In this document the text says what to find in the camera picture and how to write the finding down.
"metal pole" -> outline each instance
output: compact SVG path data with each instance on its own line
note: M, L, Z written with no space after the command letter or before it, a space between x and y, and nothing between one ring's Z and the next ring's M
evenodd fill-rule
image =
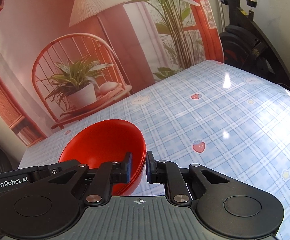
M225 17L224 17L224 10L223 10L223 5L220 0L217 0L218 2L218 7L219 7L219 13L220 13L220 20L221 20L221 32L225 31Z

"metal screw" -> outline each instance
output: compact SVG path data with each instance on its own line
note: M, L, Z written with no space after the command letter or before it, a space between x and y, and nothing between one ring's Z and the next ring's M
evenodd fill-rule
M185 203L189 201L189 196L187 195L176 195L174 200L178 203Z
M89 195L86 197L86 200L90 203L97 203L102 200L102 197L98 195Z

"gray gripper base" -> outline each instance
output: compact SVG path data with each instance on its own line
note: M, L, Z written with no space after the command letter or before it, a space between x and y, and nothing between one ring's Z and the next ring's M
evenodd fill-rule
M165 196L112 197L104 206L87 208L72 228L50 239L228 240L202 226L190 208L174 206Z

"red bowl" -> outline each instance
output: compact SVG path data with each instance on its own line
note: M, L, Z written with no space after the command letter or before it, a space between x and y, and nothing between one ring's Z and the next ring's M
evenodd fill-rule
M132 153L131 180L114 185L112 194L129 195L141 181L146 144L141 131L128 121L110 119L85 128L66 145L58 162L76 159L93 169L104 162L122 161L126 152Z

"poster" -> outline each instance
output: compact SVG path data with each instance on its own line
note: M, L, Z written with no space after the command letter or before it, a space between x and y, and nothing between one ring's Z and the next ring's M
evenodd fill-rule
M207 0L0 0L0 116L26 146L209 59Z

